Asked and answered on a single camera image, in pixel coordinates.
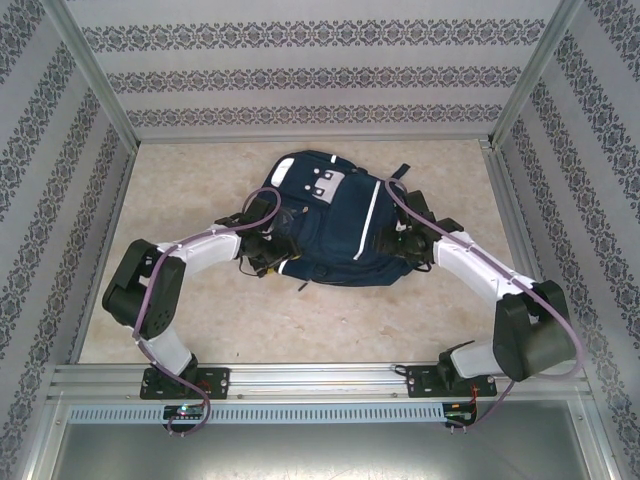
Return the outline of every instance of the cable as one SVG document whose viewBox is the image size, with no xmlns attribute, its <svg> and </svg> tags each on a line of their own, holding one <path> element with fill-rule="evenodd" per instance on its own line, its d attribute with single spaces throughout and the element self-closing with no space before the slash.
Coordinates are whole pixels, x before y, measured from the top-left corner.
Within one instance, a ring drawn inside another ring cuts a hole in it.
<svg viewBox="0 0 640 480">
<path fill-rule="evenodd" d="M 571 368 L 571 370 L 569 370 L 568 372 L 562 373 L 560 375 L 538 374 L 537 375 L 538 377 L 552 379 L 552 380 L 565 380 L 567 378 L 573 377 L 575 374 L 577 374 L 582 369 L 582 365 L 584 363 L 584 349 L 582 347 L 582 343 L 580 342 L 580 339 L 578 338 L 578 335 L 576 334 L 576 332 L 573 330 L 573 328 L 571 328 L 571 325 L 569 325 L 569 322 L 567 322 L 567 320 L 565 320 L 562 317 L 562 315 L 560 315 L 555 308 L 553 308 L 548 302 L 546 302 L 542 297 L 540 297 L 540 295 L 535 293 L 533 290 L 531 290 L 524 283 L 519 281 L 517 278 L 514 278 L 512 276 L 512 274 L 511 274 L 511 272 L 509 272 L 508 270 L 503 268 L 501 265 L 496 263 L 491 257 L 489 257 L 487 254 L 485 254 L 483 251 L 478 250 L 477 248 L 475 248 L 474 244 L 467 243 L 464 240 L 461 240 L 458 237 L 456 237 L 454 235 L 451 235 L 449 232 L 447 232 L 444 229 L 440 228 L 439 225 L 437 225 L 437 224 L 435 224 L 433 222 L 430 222 L 426 218 L 424 218 L 421 215 L 419 215 L 418 213 L 414 212 L 411 208 L 409 208 L 404 203 L 404 201 L 400 197 L 398 197 L 398 195 L 396 195 L 396 193 L 393 191 L 392 185 L 398 185 L 405 192 L 407 191 L 407 189 L 404 187 L 404 185 L 399 180 L 397 180 L 395 178 L 388 178 L 384 182 L 385 189 L 387 190 L 387 193 L 389 194 L 389 196 L 410 217 L 416 219 L 417 221 L 419 221 L 423 225 L 426 225 L 427 227 L 431 228 L 432 230 L 438 232 L 440 235 L 442 235 L 445 238 L 448 238 L 449 240 L 451 240 L 452 242 L 456 243 L 457 245 L 459 245 L 460 247 L 464 248 L 465 250 L 467 250 L 469 252 L 472 252 L 480 260 L 482 260 L 489 267 L 491 267 L 496 273 L 498 273 L 501 276 L 503 276 L 505 279 L 507 279 L 507 281 L 513 283 L 516 287 L 518 287 L 520 290 L 522 290 L 524 293 L 526 293 L 529 297 L 531 297 L 538 305 L 540 305 L 547 312 L 549 312 L 551 314 L 551 316 L 564 329 L 564 331 L 567 333 L 567 335 L 569 335 L 569 338 L 573 342 L 573 345 L 574 345 L 575 350 L 576 350 L 576 363 L 573 366 L 573 368 Z M 512 380 L 511 383 L 507 386 L 507 388 L 502 392 L 502 395 L 500 395 L 498 400 L 496 402 L 494 402 L 493 405 L 491 405 L 491 407 L 489 407 L 489 410 L 487 410 L 487 412 L 482 417 L 480 417 L 478 420 L 476 420 L 473 423 L 472 426 L 469 426 L 466 429 L 469 430 L 469 429 L 471 429 L 471 427 L 475 428 L 476 425 L 484 422 L 488 417 L 493 415 L 493 413 L 502 404 L 502 402 L 504 401 L 506 396 L 509 394 L 509 392 L 511 391 L 511 389 L 513 388 L 514 385 L 515 385 L 515 382 Z"/>
<path fill-rule="evenodd" d="M 240 257 L 240 262 L 238 262 L 238 271 L 241 274 L 246 275 L 247 277 L 259 277 L 260 276 L 257 273 L 249 273 L 249 272 L 245 272 L 244 270 L 242 270 L 242 263 L 243 262 L 244 262 L 244 257 Z"/>
<path fill-rule="evenodd" d="M 204 402 L 204 406 L 205 406 L 205 409 L 206 409 L 206 413 L 203 414 L 202 420 L 200 420 L 200 422 L 198 424 L 196 424 L 193 428 L 191 428 L 190 430 L 188 430 L 186 432 L 176 432 L 175 430 L 171 429 L 171 425 L 172 425 L 173 421 L 178 417 L 172 417 L 171 419 L 169 419 L 169 422 L 167 423 L 167 430 L 169 431 L 169 435 L 173 435 L 173 434 L 177 433 L 181 437 L 185 437 L 187 435 L 191 435 L 192 433 L 197 432 L 202 427 L 204 427 L 204 425 L 209 420 L 209 416 L 211 415 L 211 401 L 209 400 L 209 396 L 206 394 L 206 392 L 204 392 L 201 388 L 199 388 L 196 385 L 188 382 L 187 380 L 184 380 L 179 375 L 174 374 L 173 372 L 169 371 L 164 366 L 162 366 L 156 360 L 156 358 L 153 356 L 153 354 L 149 351 L 149 349 L 147 349 L 147 347 L 145 347 L 144 343 L 140 341 L 141 340 L 140 329 L 142 328 L 142 324 L 144 323 L 144 317 L 147 314 L 147 309 L 149 308 L 149 302 L 151 300 L 151 294 L 153 293 L 153 287 L 155 286 L 156 279 L 158 278 L 158 273 L 160 272 L 160 268 L 162 268 L 162 264 L 164 263 L 164 261 L 167 259 L 167 257 L 172 252 L 174 252 L 174 251 L 176 251 L 176 250 L 178 250 L 180 248 L 183 248 L 184 246 L 189 245 L 190 243 L 193 243 L 196 240 L 200 240 L 201 238 L 206 238 L 206 237 L 215 236 L 215 235 L 223 235 L 225 233 L 230 233 L 230 232 L 238 232 L 238 231 L 241 231 L 241 230 L 249 230 L 251 228 L 259 227 L 260 225 L 263 225 L 263 224 L 267 223 L 268 221 L 270 221 L 271 219 L 273 219 L 273 217 L 275 217 L 276 214 L 278 213 L 278 210 L 280 209 L 280 206 L 282 205 L 282 198 L 280 197 L 280 193 L 275 188 L 263 187 L 263 188 L 259 188 L 258 190 L 255 190 L 254 192 L 252 192 L 247 197 L 247 200 L 245 200 L 245 206 L 243 207 L 243 210 L 245 209 L 246 205 L 248 205 L 248 203 L 251 200 L 253 200 L 253 198 L 256 195 L 258 195 L 261 192 L 271 192 L 276 196 L 276 206 L 273 209 L 273 211 L 271 213 L 269 213 L 269 215 L 267 215 L 266 217 L 264 217 L 264 218 L 262 218 L 262 219 L 260 219 L 260 220 L 258 220 L 256 222 L 249 223 L 247 225 L 238 225 L 236 227 L 225 227 L 225 228 L 221 228 L 219 230 L 207 230 L 205 232 L 197 233 L 195 235 L 192 235 L 191 237 L 187 237 L 184 240 L 181 240 L 180 242 L 176 243 L 175 245 L 172 245 L 169 248 L 167 248 L 167 250 L 165 250 L 162 253 L 162 255 L 160 255 L 160 258 L 158 259 L 158 261 L 156 262 L 155 266 L 153 267 L 153 271 L 151 272 L 151 276 L 149 277 L 149 283 L 147 284 L 147 290 L 144 293 L 144 297 L 142 299 L 142 304 L 140 305 L 140 311 L 138 312 L 138 317 L 136 319 L 136 323 L 135 323 L 135 326 L 133 328 L 133 333 L 132 333 L 131 336 L 135 340 L 136 345 L 138 345 L 138 348 L 140 348 L 140 351 L 142 351 L 144 356 L 147 357 L 147 359 L 149 359 L 149 361 L 151 362 L 151 365 L 156 367 L 161 373 L 163 373 L 167 377 L 169 377 L 172 380 L 184 385 L 185 387 L 193 390 L 198 395 L 200 395 L 202 397 L 202 400 Z"/>
<path fill-rule="evenodd" d="M 425 263 L 423 266 L 425 266 L 426 268 L 414 267 L 414 270 L 416 272 L 423 272 L 423 273 L 429 273 L 432 270 L 430 263 Z"/>
<path fill-rule="evenodd" d="M 471 386 L 471 394 L 473 398 L 469 403 L 473 405 L 473 412 L 471 412 L 471 415 L 473 415 L 478 411 L 478 387 L 476 387 L 475 383 Z"/>
</svg>

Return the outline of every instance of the white robotic arm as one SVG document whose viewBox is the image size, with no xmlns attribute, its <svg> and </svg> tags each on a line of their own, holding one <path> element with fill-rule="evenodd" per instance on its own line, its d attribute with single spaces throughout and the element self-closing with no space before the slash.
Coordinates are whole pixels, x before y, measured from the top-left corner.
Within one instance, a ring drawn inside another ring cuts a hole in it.
<svg viewBox="0 0 640 480">
<path fill-rule="evenodd" d="M 575 346 L 562 326 L 518 286 L 540 294 L 566 319 L 567 305 L 557 284 L 537 284 L 507 267 L 477 246 L 466 232 L 454 231 L 449 235 L 462 242 L 447 237 L 434 242 L 435 263 L 452 272 L 495 308 L 496 317 L 493 338 L 454 347 L 441 354 L 441 362 L 452 366 L 455 375 L 462 379 L 506 374 L 521 381 L 575 356 Z M 480 258 L 478 252 L 493 265 Z"/>
<path fill-rule="evenodd" d="M 208 228 L 208 231 L 213 232 L 224 228 L 222 225 L 214 224 Z M 180 242 L 160 243 L 157 251 L 164 253 L 177 245 L 178 248 L 169 256 L 184 263 L 183 278 L 188 278 L 216 263 L 228 262 L 236 258 L 240 250 L 240 242 L 241 239 L 235 232 L 228 232 L 204 236 L 185 246 L 180 245 Z M 140 341 L 161 365 L 175 375 L 180 375 L 191 362 L 191 351 L 184 346 L 173 325 L 168 325 L 155 337 L 141 338 Z"/>
<path fill-rule="evenodd" d="M 475 249 L 481 250 L 493 261 L 509 270 L 513 278 L 517 278 L 527 287 L 533 286 L 532 279 L 509 269 L 486 253 L 475 244 L 467 232 L 451 232 L 451 235 L 467 244 L 474 245 Z M 471 250 L 460 246 L 449 238 L 443 237 L 435 242 L 433 251 L 436 265 L 449 270 L 466 283 L 491 308 L 495 308 L 496 302 L 501 300 L 505 294 L 518 295 L 522 293 L 520 288 L 496 272 L 486 262 L 483 262 Z M 493 339 L 475 341 L 455 349 L 451 352 L 451 361 L 462 378 L 503 373 L 493 354 Z"/>
</svg>

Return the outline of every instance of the enclosure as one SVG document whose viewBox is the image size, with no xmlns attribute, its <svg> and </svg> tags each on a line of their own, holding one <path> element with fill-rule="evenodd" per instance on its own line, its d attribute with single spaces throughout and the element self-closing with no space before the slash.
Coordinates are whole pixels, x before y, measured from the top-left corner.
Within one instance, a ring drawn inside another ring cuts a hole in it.
<svg viewBox="0 0 640 480">
<path fill-rule="evenodd" d="M 3 0 L 0 478 L 640 477 L 639 7 Z M 106 285 L 133 240 L 208 228 L 305 149 L 380 178 L 410 164 L 438 218 L 558 282 L 584 373 L 518 383 L 450 436 L 447 401 L 394 367 L 491 338 L 463 282 L 301 289 L 227 262 L 185 282 L 174 320 L 229 369 L 227 397 L 165 438 L 176 402 L 140 399 Z"/>
</svg>

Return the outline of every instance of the robotic arm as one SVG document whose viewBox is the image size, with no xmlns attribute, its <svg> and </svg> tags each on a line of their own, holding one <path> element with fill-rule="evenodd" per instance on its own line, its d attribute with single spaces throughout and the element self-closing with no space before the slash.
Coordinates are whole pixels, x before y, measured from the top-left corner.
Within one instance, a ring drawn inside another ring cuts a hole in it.
<svg viewBox="0 0 640 480">
<path fill-rule="evenodd" d="M 396 202 L 409 215 L 401 218 L 397 228 L 380 232 L 375 247 L 412 262 L 435 263 L 451 271 L 496 311 L 491 340 L 472 341 L 440 354 L 438 372 L 448 389 L 479 375 L 504 373 L 514 381 L 522 381 L 577 355 L 575 345 L 579 343 L 568 334 L 570 327 L 563 327 L 549 311 L 568 318 L 564 294 L 557 284 L 536 283 L 509 269 L 478 247 L 455 221 L 446 218 L 436 222 L 421 192 L 409 193 L 406 199 L 406 205 L 399 199 Z M 218 262 L 240 256 L 248 258 L 259 276 L 298 256 L 300 251 L 294 242 L 272 235 L 271 222 L 260 220 L 272 218 L 274 210 L 269 202 L 255 198 L 246 212 L 218 220 L 184 245 L 136 240 L 104 294 L 104 309 L 120 324 L 134 329 L 144 303 L 147 279 L 163 254 L 169 252 L 158 269 L 138 341 L 166 370 L 193 382 L 197 359 L 171 326 L 182 282 Z M 259 227 L 244 228 L 259 223 Z M 534 301 L 535 296 L 550 308 Z"/>
<path fill-rule="evenodd" d="M 479 375 L 504 374 L 520 382 L 560 362 L 577 357 L 580 342 L 571 329 L 560 286 L 536 283 L 505 266 L 480 248 L 461 225 L 445 218 L 436 221 L 420 191 L 406 195 L 406 203 L 387 191 L 406 212 L 402 227 L 383 230 L 378 250 L 449 270 L 490 307 L 495 307 L 493 338 L 455 346 L 439 356 L 438 372 L 446 387 Z"/>
</svg>

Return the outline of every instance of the damask pattern border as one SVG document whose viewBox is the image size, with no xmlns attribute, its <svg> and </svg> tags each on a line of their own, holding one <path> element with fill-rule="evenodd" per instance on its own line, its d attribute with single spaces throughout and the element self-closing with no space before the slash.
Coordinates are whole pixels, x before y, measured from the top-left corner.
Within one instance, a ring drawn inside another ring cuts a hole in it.
<svg viewBox="0 0 640 480">
<path fill-rule="evenodd" d="M 322 105 L 128 110 L 136 127 L 326 123 L 493 122 L 502 105 Z"/>
<path fill-rule="evenodd" d="M 524 205 L 522 204 L 522 200 L 520 200 L 520 193 L 518 192 L 518 186 L 516 185 L 516 182 L 513 178 L 513 174 L 511 173 L 511 168 L 510 168 L 509 162 L 507 161 L 508 157 L 503 147 L 500 147 L 500 153 L 502 153 L 502 158 L 504 159 L 504 166 L 506 167 L 507 174 L 509 175 L 509 181 L 511 182 L 511 186 L 513 187 L 513 193 L 515 193 L 516 202 L 518 202 L 518 208 L 520 209 L 522 221 L 524 223 L 524 227 L 527 230 L 527 235 L 529 236 L 531 249 L 533 250 L 533 255 L 536 258 L 536 265 L 538 267 L 538 270 L 540 270 L 540 275 L 542 275 L 542 278 L 545 278 L 544 265 L 542 264 L 540 254 L 538 253 L 538 248 L 536 247 L 533 241 L 533 233 L 531 231 L 531 227 L 529 226 L 529 220 L 524 213 L 525 209 L 524 209 Z"/>
<path fill-rule="evenodd" d="M 109 74 L 117 94 L 325 88 L 513 87 L 520 67 L 365 67 Z"/>
<path fill-rule="evenodd" d="M 633 347 L 640 349 L 640 288 L 634 284 L 635 278 L 629 273 L 629 264 L 617 246 L 618 240 L 607 223 L 605 211 L 600 207 L 587 169 L 582 165 L 578 150 L 574 147 L 562 116 L 543 81 L 538 82 L 530 98 L 553 153 L 558 158 L 558 165 L 580 211 L 584 228 L 590 235 L 594 252 L 600 259 L 600 267 L 604 270 L 609 290 L 615 295 L 616 305 L 622 312 L 621 318 L 627 323 L 627 333 L 635 340 Z"/>
<path fill-rule="evenodd" d="M 640 15 L 629 0 L 588 0 L 587 5 L 620 52 L 636 82 L 640 81 Z"/>
<path fill-rule="evenodd" d="M 618 183 L 623 186 L 631 208 L 635 210 L 636 219 L 640 221 L 638 148 L 632 143 L 631 137 L 626 135 L 627 129 L 616 115 L 613 104 L 604 93 L 602 85 L 598 83 L 598 77 L 573 35 L 565 35 L 554 55 L 582 111 L 587 115 L 591 130 L 600 142 L 602 150 L 608 155 L 607 160 L 618 177 Z"/>
<path fill-rule="evenodd" d="M 76 63 L 66 45 L 61 42 L 47 65 L 43 77 L 29 99 L 29 106 L 18 120 L 13 136 L 0 158 L 0 223 L 11 206 L 11 199 L 22 182 L 22 175 L 31 163 L 45 127 L 53 116 L 62 92 L 66 89 Z"/>
<path fill-rule="evenodd" d="M 521 117 L 512 127 L 511 136 L 518 148 L 520 160 L 523 162 L 536 204 L 547 229 L 549 241 L 553 245 L 575 318 L 580 324 L 587 350 L 591 354 L 591 361 L 595 364 L 597 377 L 602 383 L 601 388 L 612 413 L 611 420 L 617 426 L 618 438 L 624 445 L 623 450 L 628 456 L 631 471 L 640 476 L 640 443 L 638 443 L 640 425 L 637 423 L 636 415 L 631 411 L 631 398 L 624 391 L 624 382 L 620 380 L 620 368 L 614 362 L 613 352 L 606 335 L 602 333 L 603 328 L 598 312 L 593 306 L 593 300 L 584 283 L 580 265 L 575 258 L 553 194 Z"/>
<path fill-rule="evenodd" d="M 45 372 L 44 366 L 49 361 L 51 349 L 54 346 L 60 321 L 66 308 L 69 292 L 73 286 L 73 280 L 86 247 L 91 223 L 100 203 L 100 196 L 119 144 L 118 134 L 110 126 L 101 146 L 87 190 L 83 196 L 70 239 L 60 262 L 60 269 L 56 273 L 55 281 L 51 288 L 51 294 L 47 298 L 46 308 L 43 310 L 43 316 L 38 325 L 38 333 L 29 349 L 29 359 L 24 364 L 24 372 L 19 380 L 19 388 L 14 393 L 16 400 L 9 408 L 9 420 L 3 425 L 4 432 L 0 438 L 0 477 L 2 475 L 6 475 L 6 477 L 2 478 L 11 478 L 12 470 L 17 464 L 20 447 L 28 428 L 28 420 L 34 411 L 33 403 L 37 399 L 42 375 Z M 131 155 L 125 161 L 117 187 L 118 191 L 124 181 L 127 163 L 130 159 Z M 115 206 L 116 201 L 111 205 L 109 220 L 105 226 L 101 244 L 106 239 Z"/>
<path fill-rule="evenodd" d="M 96 53 L 215 48 L 533 45 L 542 19 L 343 20 L 84 27 Z"/>
<path fill-rule="evenodd" d="M 11 74 L 38 25 L 44 8 L 38 0 L 15 0 L 0 21 L 0 85 Z"/>
<path fill-rule="evenodd" d="M 100 110 L 100 104 L 93 91 L 84 95 L 76 117 L 71 124 L 67 139 L 58 154 L 55 166 L 47 180 L 42 198 L 38 202 L 33 220 L 29 224 L 24 243 L 18 249 L 0 298 L 0 360 L 5 358 L 4 350 L 9 346 L 16 320 L 22 313 L 27 293 L 40 265 L 41 255 L 49 242 L 49 235 L 58 218 L 76 165 L 87 142 L 89 132 Z"/>
</svg>

